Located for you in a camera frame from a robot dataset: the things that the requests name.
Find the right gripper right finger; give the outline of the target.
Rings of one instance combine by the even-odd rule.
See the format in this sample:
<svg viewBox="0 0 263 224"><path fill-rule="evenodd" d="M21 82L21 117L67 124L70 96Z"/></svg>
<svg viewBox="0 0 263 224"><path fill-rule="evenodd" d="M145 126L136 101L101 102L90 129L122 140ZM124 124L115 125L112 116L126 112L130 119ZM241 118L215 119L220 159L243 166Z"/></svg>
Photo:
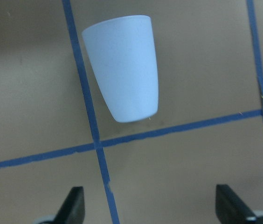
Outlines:
<svg viewBox="0 0 263 224"><path fill-rule="evenodd" d="M221 224L263 224L263 211L252 210L227 184L216 185L215 214Z"/></svg>

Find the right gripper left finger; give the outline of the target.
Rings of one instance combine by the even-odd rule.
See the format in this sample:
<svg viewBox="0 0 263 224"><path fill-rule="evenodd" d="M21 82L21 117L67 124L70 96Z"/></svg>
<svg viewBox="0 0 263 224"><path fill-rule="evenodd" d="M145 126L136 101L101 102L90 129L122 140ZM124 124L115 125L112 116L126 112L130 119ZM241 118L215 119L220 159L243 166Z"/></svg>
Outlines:
<svg viewBox="0 0 263 224"><path fill-rule="evenodd" d="M83 224L85 200L82 186L72 187L56 215L47 215L34 220L34 224Z"/></svg>

